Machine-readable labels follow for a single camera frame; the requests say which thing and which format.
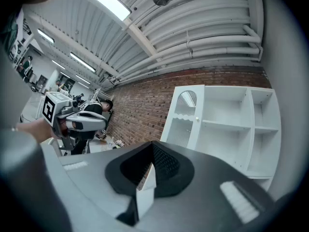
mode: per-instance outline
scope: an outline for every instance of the tube light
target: tube light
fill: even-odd
[[[52,37],[48,36],[46,33],[44,33],[42,30],[38,29],[38,32],[41,36],[43,36],[45,39],[47,39],[51,43],[55,43],[55,40]]]
[[[87,64],[85,61],[81,60],[79,57],[77,57],[74,53],[70,53],[71,57],[79,61],[82,65],[84,65],[86,68],[91,70],[92,72],[95,72],[96,70],[92,68],[89,64]]]
[[[84,87],[86,87],[86,88],[89,88],[89,87],[87,87],[86,85],[84,85],[84,84],[82,84],[82,83],[80,83],[80,82],[78,82],[80,85],[83,85]]]
[[[88,83],[89,85],[91,84],[90,82],[86,81],[85,79],[82,79],[84,82]]]
[[[55,62],[55,61],[53,61],[53,63],[55,63],[56,65],[60,66],[60,67],[63,68],[64,70],[66,69],[66,68],[64,68],[63,66],[61,66],[60,64],[58,64],[58,63]]]
[[[97,0],[97,1],[103,4],[122,21],[131,14],[131,11],[125,5],[123,5],[119,0]]]
[[[60,72],[61,74],[65,75],[63,72]],[[66,77],[70,78],[68,75],[65,75]]]

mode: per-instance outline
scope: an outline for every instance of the floor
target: floor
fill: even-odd
[[[38,112],[38,107],[40,105],[41,97],[45,97],[43,94],[40,94],[38,92],[33,93],[32,96],[30,97],[29,101],[27,102],[22,115],[24,118],[23,123],[29,123],[32,122],[40,117],[42,117],[42,105],[41,105],[41,111]],[[102,142],[98,138],[94,138],[89,142],[89,147],[90,147],[90,153],[96,153],[96,152],[101,152],[101,151],[106,151],[106,150],[111,150],[111,147],[109,147],[109,143],[111,142],[111,137],[109,135],[106,136],[105,141]],[[50,141],[50,139],[44,141],[42,144],[47,144]],[[62,141],[58,140],[58,143],[60,146],[62,146]]]

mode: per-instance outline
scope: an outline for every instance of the white column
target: white column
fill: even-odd
[[[60,72],[58,70],[54,70],[52,75],[48,78],[48,81],[47,81],[47,83],[46,83],[46,85],[44,87],[44,90],[45,89],[49,89],[49,87],[56,82],[56,80],[58,79],[59,75],[60,75]]]

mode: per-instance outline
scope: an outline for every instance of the black and white square marker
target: black and white square marker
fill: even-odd
[[[45,98],[44,107],[43,107],[43,115],[45,118],[52,123],[53,121],[53,113],[55,109],[55,104],[48,98]]]

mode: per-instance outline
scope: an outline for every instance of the cabinet door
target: cabinet door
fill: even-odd
[[[161,141],[195,149],[203,101],[204,85],[175,87]]]

